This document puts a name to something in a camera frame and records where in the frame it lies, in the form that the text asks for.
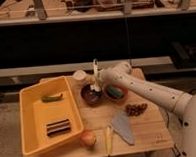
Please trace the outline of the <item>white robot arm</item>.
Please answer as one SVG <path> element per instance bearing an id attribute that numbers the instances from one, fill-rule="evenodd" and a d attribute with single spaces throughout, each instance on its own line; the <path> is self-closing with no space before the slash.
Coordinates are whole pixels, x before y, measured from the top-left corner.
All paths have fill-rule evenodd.
<path id="1" fill-rule="evenodd" d="M 125 87 L 148 101 L 176 114 L 183 125 L 180 157 L 196 157 L 196 94 L 138 79 L 131 75 L 131 65 L 123 61 L 116 66 L 99 70 L 94 66 L 94 77 L 103 85 Z"/>

